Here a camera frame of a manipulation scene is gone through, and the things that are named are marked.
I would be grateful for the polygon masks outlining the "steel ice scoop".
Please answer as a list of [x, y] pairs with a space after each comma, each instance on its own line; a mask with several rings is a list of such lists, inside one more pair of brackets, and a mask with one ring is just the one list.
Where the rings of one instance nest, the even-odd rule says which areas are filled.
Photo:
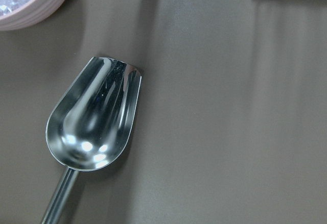
[[51, 112], [45, 138], [65, 171], [42, 218], [57, 223], [79, 173], [102, 169], [124, 151], [141, 87], [140, 71], [109, 57], [93, 57]]

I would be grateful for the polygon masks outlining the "pink ice bowl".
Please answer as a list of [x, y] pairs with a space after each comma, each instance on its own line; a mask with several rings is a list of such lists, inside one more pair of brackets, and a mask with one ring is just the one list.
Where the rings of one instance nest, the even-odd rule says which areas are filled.
[[65, 0], [30, 0], [13, 12], [1, 16], [1, 31], [35, 25], [53, 14]]

